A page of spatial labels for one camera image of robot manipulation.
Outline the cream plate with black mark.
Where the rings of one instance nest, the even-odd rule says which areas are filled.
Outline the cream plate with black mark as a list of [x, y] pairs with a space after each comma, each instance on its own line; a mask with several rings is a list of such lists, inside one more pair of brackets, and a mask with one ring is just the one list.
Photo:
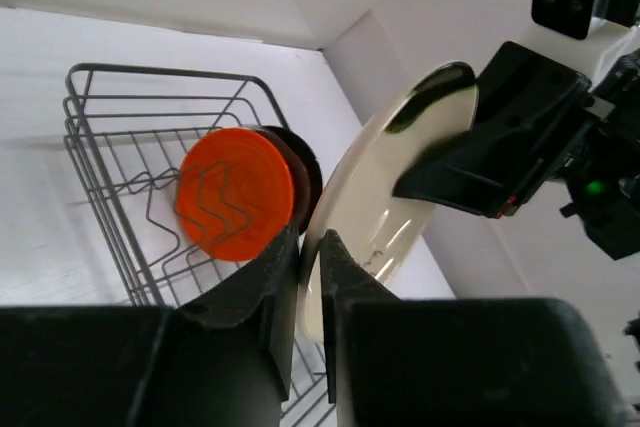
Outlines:
[[428, 148], [467, 131], [477, 101], [473, 69], [451, 62], [372, 116], [352, 142], [326, 183], [302, 245], [296, 323], [309, 341], [323, 340], [319, 246], [325, 233], [335, 231], [355, 263], [387, 283], [435, 208], [394, 196], [396, 182]]

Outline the orange round plate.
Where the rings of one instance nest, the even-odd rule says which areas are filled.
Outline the orange round plate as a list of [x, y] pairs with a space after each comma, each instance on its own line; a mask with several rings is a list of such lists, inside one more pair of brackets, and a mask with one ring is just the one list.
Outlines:
[[228, 262], [260, 254], [289, 223], [293, 177], [279, 149], [247, 128], [208, 133], [185, 155], [175, 212], [186, 236]]

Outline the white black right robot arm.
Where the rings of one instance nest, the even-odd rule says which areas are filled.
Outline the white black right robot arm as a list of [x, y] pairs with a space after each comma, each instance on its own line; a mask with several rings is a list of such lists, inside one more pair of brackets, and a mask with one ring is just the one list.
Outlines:
[[476, 93], [474, 118], [439, 131], [398, 176], [397, 198], [487, 219], [513, 216], [546, 182], [565, 186], [560, 212], [579, 220], [609, 258], [639, 250], [639, 54], [616, 57], [601, 81], [514, 42], [480, 73], [462, 62], [418, 83], [388, 125], [400, 133], [423, 114]]

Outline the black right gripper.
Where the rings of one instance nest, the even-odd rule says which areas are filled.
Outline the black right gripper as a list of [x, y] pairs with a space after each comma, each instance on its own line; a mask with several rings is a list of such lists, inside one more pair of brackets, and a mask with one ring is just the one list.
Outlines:
[[[585, 74], [507, 41], [477, 85], [473, 128], [428, 148], [393, 195], [492, 219], [511, 216], [567, 154], [555, 174], [570, 197], [562, 217], [577, 218], [613, 260], [637, 254], [639, 51], [621, 56], [586, 98]], [[576, 141], [583, 116], [587, 127]]]

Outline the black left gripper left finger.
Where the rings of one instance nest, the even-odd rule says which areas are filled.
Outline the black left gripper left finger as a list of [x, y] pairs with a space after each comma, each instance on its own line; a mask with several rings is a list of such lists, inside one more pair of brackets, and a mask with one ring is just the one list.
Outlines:
[[298, 233], [178, 307], [7, 307], [5, 426], [276, 426], [290, 390]]

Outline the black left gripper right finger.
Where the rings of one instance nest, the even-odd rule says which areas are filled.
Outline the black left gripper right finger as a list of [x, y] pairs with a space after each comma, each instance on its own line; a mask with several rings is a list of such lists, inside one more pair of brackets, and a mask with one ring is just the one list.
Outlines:
[[553, 298], [403, 300], [327, 232], [319, 250], [341, 426], [629, 426], [595, 337]]

